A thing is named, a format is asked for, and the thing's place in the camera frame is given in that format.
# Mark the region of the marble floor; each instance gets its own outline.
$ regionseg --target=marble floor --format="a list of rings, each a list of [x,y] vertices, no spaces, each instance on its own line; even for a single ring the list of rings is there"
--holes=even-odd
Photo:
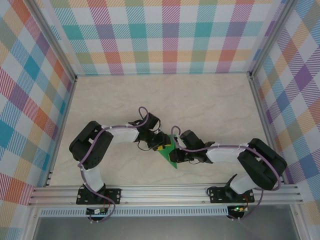
[[[121,125],[139,119],[145,106],[169,133],[173,125],[191,129],[204,142],[266,141],[245,74],[81,76],[76,85],[50,185],[81,185],[69,145],[92,120]],[[173,168],[158,152],[137,143],[110,147],[100,163],[107,185],[225,183],[238,164],[179,163]]]

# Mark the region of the beige marble surface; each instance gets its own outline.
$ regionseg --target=beige marble surface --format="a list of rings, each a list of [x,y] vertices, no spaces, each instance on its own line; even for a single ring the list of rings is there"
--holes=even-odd
[[[264,131],[245,74],[179,74],[79,77],[50,185],[81,185],[77,162],[68,148],[92,120],[121,125],[139,119],[145,106],[169,133],[173,125],[191,129],[204,142],[265,141]],[[158,152],[137,143],[110,147],[100,163],[107,185],[225,183],[239,166],[230,163],[174,169]]]

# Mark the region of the green triangular object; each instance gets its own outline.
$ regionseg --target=green triangular object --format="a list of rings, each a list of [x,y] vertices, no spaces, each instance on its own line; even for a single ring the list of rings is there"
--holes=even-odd
[[[170,146],[166,146],[165,149],[160,150],[160,151],[158,151],[158,152],[159,152],[162,156],[164,156],[164,158],[165,158],[175,169],[177,169],[177,168],[178,168],[177,163],[170,161],[170,158],[169,158],[169,153],[171,153],[171,151],[176,148],[176,144],[175,144],[175,142],[173,141],[172,136],[169,135],[169,137],[170,137],[170,139],[171,139],[171,145],[170,145]]]

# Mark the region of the aluminum rail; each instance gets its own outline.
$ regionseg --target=aluminum rail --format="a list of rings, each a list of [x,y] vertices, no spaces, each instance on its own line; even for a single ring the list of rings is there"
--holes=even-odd
[[[151,206],[232,206],[238,203],[210,203],[207,188],[224,184],[181,184],[148,186],[106,186],[120,188],[121,200],[117,207],[151,207]],[[34,189],[30,207],[79,207],[76,205],[80,186],[48,186]],[[261,192],[253,190],[256,205]],[[295,184],[284,184],[278,191],[264,191],[262,205],[289,205],[303,203],[302,196]]]

